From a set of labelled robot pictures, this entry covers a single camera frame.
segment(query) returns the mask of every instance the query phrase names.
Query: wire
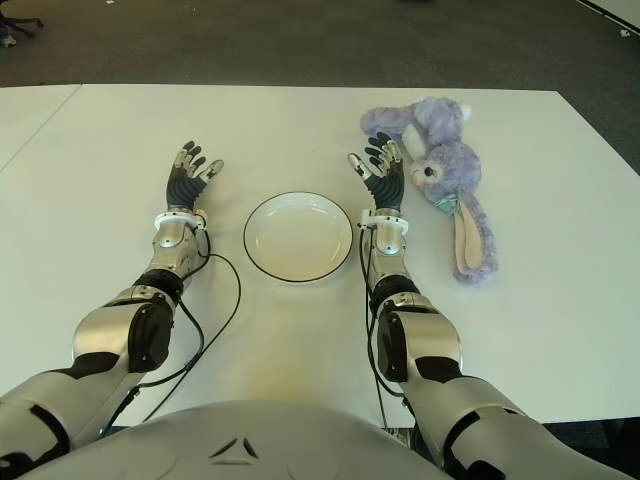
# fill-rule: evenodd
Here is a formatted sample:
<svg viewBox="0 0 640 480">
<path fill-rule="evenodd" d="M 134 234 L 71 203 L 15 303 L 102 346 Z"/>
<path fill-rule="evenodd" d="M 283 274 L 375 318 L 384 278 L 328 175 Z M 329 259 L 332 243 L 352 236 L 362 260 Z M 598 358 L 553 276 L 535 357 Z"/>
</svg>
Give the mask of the wire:
<svg viewBox="0 0 640 480">
<path fill-rule="evenodd" d="M 193 364 L 184 372 L 184 374 L 182 375 L 182 377 L 180 377 L 180 379 L 175 383 L 175 385 L 171 388 L 171 390 L 169 390 L 169 393 L 167 393 L 164 398 L 160 401 L 160 403 L 158 405 L 156 405 L 156 407 L 144 418 L 143 422 L 148 421 L 151 417 L 153 417 L 156 412 L 158 410 L 160 410 L 160 408 L 167 402 L 167 400 L 169 400 L 169 397 L 171 397 L 171 395 L 173 395 L 173 392 L 175 392 L 177 390 L 177 388 L 180 386 L 180 384 L 182 383 L 182 381 L 185 379 L 185 377 L 187 376 L 187 374 L 193 369 L 193 367 L 195 367 L 195 365 L 198 363 L 198 361 L 202 358 L 202 356 L 207 352 L 207 350 L 209 350 L 209 348 L 211 347 L 211 345 L 213 345 L 213 342 L 215 342 L 218 337 L 220 335 L 222 335 L 222 332 L 224 332 L 224 330 L 227 328 L 227 326 L 229 325 L 229 323 L 231 323 L 231 320 L 233 320 L 233 318 L 235 317 L 237 311 L 238 311 L 238 307 L 240 306 L 240 300 L 242 299 L 242 283 L 240 282 L 240 275 L 238 275 L 238 271 L 236 270 L 236 267 L 233 266 L 233 263 L 231 263 L 231 261 L 229 261 L 229 259 L 227 259 L 226 257 L 223 257 L 222 255 L 218 255 L 217 253 L 214 254 L 208 254 L 209 257 L 218 257 L 219 259 L 225 261 L 229 267 L 231 267 L 231 270 L 233 270 L 233 274 L 236 277 L 236 282 L 238 284 L 238 297 L 236 299 L 236 304 L 233 308 L 233 312 L 231 312 L 231 315 L 229 315 L 229 318 L 227 319 L 227 321 L 224 323 L 224 325 L 222 325 L 222 327 L 220 328 L 220 330 L 218 330 L 218 333 L 216 333 L 213 338 L 211 340 L 209 340 L 209 343 L 207 343 L 205 345 L 205 347 L 202 349 L 202 353 L 198 356 L 198 358 L 193 362 Z"/>
<path fill-rule="evenodd" d="M 376 381 L 376 391 L 378 394 L 378 403 L 380 404 L 380 413 L 382 414 L 382 421 L 383 424 L 385 426 L 385 428 L 387 428 L 387 420 L 386 420 L 386 414 L 385 414 L 385 410 L 384 410 L 384 404 L 382 402 L 382 395 L 380 393 L 380 386 L 382 386 L 382 388 L 385 389 L 385 391 L 393 396 L 393 397 L 398 397 L 398 398 L 404 398 L 404 395 L 402 393 L 398 393 L 393 391 L 388 385 L 387 383 L 382 379 L 382 377 L 380 376 L 380 373 L 378 372 L 378 369 L 376 367 L 374 358 L 373 358 L 373 346 L 372 346 L 372 340 L 373 340 L 373 332 L 375 330 L 375 325 L 376 325 L 376 317 L 375 315 L 371 316 L 371 323 L 369 323 L 369 297 L 372 295 L 371 292 L 371 287 L 369 286 L 369 271 L 371 269 L 371 253 L 373 251 L 373 233 L 370 231 L 369 233 L 369 255 L 367 258 L 367 266 L 365 268 L 364 265 L 364 258 L 363 258 L 363 247 L 364 247 L 364 231 L 360 232 L 360 240 L 359 240 L 359 253 L 360 253 L 360 268 L 362 270 L 362 276 L 364 277 L 364 283 L 366 286 L 366 293 L 365 293 L 365 324 L 367 327 L 367 357 L 369 359 L 369 366 L 371 367 L 371 370 L 373 372 L 373 376 L 375 377 L 375 381 Z"/>
<path fill-rule="evenodd" d="M 371 256 L 369 256 L 369 264 L 367 265 L 367 272 L 369 271 L 369 267 L 371 265 L 370 263 L 371 261 Z M 366 325 L 367 328 L 367 356 L 369 357 L 369 365 L 371 365 L 371 356 L 369 355 L 369 346 L 370 346 L 370 342 L 369 342 L 369 292 L 367 291 L 368 289 L 365 288 L 365 292 L 364 292 L 364 323 Z M 387 414 L 384 411 L 384 403 L 382 402 L 382 394 L 380 393 L 380 382 L 378 382 L 378 379 L 376 378 L 375 374 L 374 374 L 374 378 L 376 381 L 376 393 L 378 394 L 378 405 L 380 405 L 380 413 L 382 414 L 382 425 L 384 426 L 384 428 L 389 428 L 389 425 L 387 424 Z"/>
<path fill-rule="evenodd" d="M 133 387 L 131 390 L 129 390 L 129 392 L 127 392 L 127 395 L 125 396 L 125 398 L 122 400 L 120 405 L 118 405 L 118 408 L 113 413 L 113 415 L 111 416 L 111 418 L 109 419 L 107 424 L 102 428 L 102 430 L 100 432 L 100 438 L 104 437 L 109 432 L 109 430 L 111 429 L 111 427 L 113 426 L 113 424 L 115 423 L 117 418 L 124 411 L 124 409 L 127 406 L 129 406 L 129 404 L 133 401 L 133 399 L 140 393 L 140 390 L 142 390 L 143 388 L 157 387 L 159 385 L 167 383 L 167 382 L 173 380 L 174 378 L 182 375 L 182 377 L 171 388 L 169 393 L 167 395 L 165 395 L 165 397 L 160 401 L 160 403 L 158 405 L 156 405 L 156 407 L 151 411 L 151 413 L 149 413 L 144 418 L 143 422 L 146 422 L 153 415 L 155 415 L 155 413 L 160 409 L 160 407 L 162 407 L 162 405 L 164 405 L 166 403 L 166 401 L 173 394 L 173 392 L 176 391 L 178 386 L 182 383 L 182 381 L 185 379 L 187 374 L 193 369 L 193 367 L 195 367 L 195 365 L 198 363 L 200 358 L 202 358 L 202 356 L 209 349 L 209 347 L 211 347 L 213 342 L 215 342 L 216 339 L 220 335 L 222 335 L 222 332 L 224 332 L 224 330 L 227 328 L 229 323 L 231 323 L 231 320 L 233 320 L 233 318 L 235 317 L 236 312 L 238 311 L 238 307 L 240 306 L 240 300 L 242 298 L 242 282 L 240 281 L 240 275 L 238 274 L 238 271 L 236 270 L 236 268 L 233 265 L 233 263 L 231 263 L 231 261 L 228 258 L 226 258 L 226 257 L 224 257 L 222 255 L 219 255 L 217 253 L 211 253 L 211 239 L 209 238 L 209 233 L 206 230 L 204 230 L 204 234 L 205 234 L 205 238 L 206 238 L 206 242 L 207 242 L 207 254 L 203 255 L 203 254 L 200 253 L 200 251 L 198 251 L 198 255 L 200 257 L 204 258 L 205 260 L 195 270 L 193 270 L 193 271 L 189 272 L 188 274 L 186 274 L 182 278 L 182 281 L 185 281 L 187 278 L 189 278 L 190 276 L 192 276 L 196 272 L 199 272 L 200 270 L 202 270 L 205 267 L 205 265 L 209 262 L 209 259 L 211 257 L 220 258 L 221 260 L 226 262 L 227 265 L 229 265 L 229 267 L 231 267 L 231 270 L 233 271 L 233 274 L 236 277 L 236 282 L 237 282 L 237 285 L 238 285 L 238 297 L 236 299 L 236 304 L 235 304 L 235 306 L 233 308 L 233 312 L 231 312 L 231 315 L 229 316 L 227 321 L 224 323 L 224 325 L 220 328 L 220 330 L 218 330 L 218 332 L 213 336 L 213 338 L 211 340 L 209 340 L 209 342 L 205 345 L 204 332 L 202 330 L 202 327 L 200 326 L 200 323 L 198 323 L 198 321 L 193 316 L 193 314 L 189 311 L 187 306 L 182 302 L 182 300 L 180 300 L 178 302 L 178 305 L 180 306 L 180 308 L 182 309 L 184 314 L 187 316 L 189 321 L 193 324 L 194 328 L 196 329 L 196 332 L 198 333 L 198 340 L 199 340 L 198 350 L 196 351 L 196 353 L 191 357 L 191 359 L 181 369 L 179 369 L 179 370 L 173 372 L 172 374 L 167 375 L 166 377 L 163 377 L 163 378 L 161 378 L 159 380 L 155 380 L 153 382 L 147 382 L 147 383 L 139 383 L 138 385 Z"/>
</svg>

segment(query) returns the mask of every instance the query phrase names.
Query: tabletop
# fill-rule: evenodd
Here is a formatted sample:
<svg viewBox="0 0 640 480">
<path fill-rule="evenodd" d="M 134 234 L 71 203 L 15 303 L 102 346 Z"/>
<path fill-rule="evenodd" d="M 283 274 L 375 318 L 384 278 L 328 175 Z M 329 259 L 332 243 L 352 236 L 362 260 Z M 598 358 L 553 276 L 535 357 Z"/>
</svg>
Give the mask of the tabletop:
<svg viewBox="0 0 640 480">
<path fill-rule="evenodd" d="M 640 415 L 640 179 L 558 93 L 534 91 L 80 87 L 0 173 L 0 350 L 11 360 L 0 390 L 69 365 L 77 323 L 145 268 L 170 164 L 194 139 L 226 163 L 199 206 L 243 294 L 229 328 L 160 413 L 270 398 L 380 424 L 357 248 L 330 276 L 287 284 L 251 263 L 242 231 L 263 200 L 299 190 L 338 203 L 355 235 L 372 206 L 345 161 L 366 141 L 360 116 L 429 95 L 472 107 L 464 140 L 482 161 L 476 194 L 500 262 L 486 287 L 457 284 L 451 219 L 407 186 L 406 263 L 458 329 L 464 372 L 542 422 Z M 215 259 L 190 285 L 184 300 L 207 338 L 236 293 Z M 196 346 L 179 313 L 169 359 L 145 380 L 180 367 Z M 118 423 L 139 421 L 169 388 L 144 391 Z M 384 402 L 390 425 L 413 425 L 397 400 Z"/>
<path fill-rule="evenodd" d="M 0 171 L 79 87 L 0 88 Z"/>
</svg>

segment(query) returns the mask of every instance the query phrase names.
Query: empty plate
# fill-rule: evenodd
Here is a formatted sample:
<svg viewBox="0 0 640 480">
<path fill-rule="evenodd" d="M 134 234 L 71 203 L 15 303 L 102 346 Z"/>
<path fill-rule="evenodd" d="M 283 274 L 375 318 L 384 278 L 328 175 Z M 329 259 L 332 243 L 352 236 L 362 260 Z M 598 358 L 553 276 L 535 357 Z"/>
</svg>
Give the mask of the empty plate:
<svg viewBox="0 0 640 480">
<path fill-rule="evenodd" d="M 244 248 L 263 272 L 288 282 L 329 275 L 351 249 L 351 223 L 322 195 L 283 193 L 260 204 L 244 227 Z"/>
</svg>

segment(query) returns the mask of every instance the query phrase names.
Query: floor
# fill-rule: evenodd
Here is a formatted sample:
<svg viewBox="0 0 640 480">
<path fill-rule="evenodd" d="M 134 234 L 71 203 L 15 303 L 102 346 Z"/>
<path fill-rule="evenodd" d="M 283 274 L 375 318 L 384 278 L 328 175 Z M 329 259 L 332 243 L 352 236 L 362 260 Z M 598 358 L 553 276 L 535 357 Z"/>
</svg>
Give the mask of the floor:
<svg viewBox="0 0 640 480">
<path fill-rule="evenodd" d="M 0 49 L 0 86 L 557 90 L 640 173 L 640 39 L 574 0 L 12 0 L 3 11 L 45 28 Z M 637 419 L 548 428 L 640 475 Z"/>
</svg>

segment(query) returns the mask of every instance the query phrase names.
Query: stuffed bunny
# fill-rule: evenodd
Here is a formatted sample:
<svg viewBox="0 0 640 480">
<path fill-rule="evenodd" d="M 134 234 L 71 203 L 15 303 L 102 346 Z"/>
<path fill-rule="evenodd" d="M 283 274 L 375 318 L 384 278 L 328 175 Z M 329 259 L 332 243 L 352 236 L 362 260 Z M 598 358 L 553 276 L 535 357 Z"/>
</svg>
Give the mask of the stuffed bunny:
<svg viewBox="0 0 640 480">
<path fill-rule="evenodd" d="M 411 105 L 375 108 L 360 121 L 363 132 L 388 134 L 411 156 L 411 178 L 425 197 L 453 216 L 455 265 L 463 284 L 488 281 L 498 268 L 493 232 L 473 194 L 481 178 L 480 160 L 462 143 L 471 110 L 449 98 L 425 98 Z"/>
</svg>

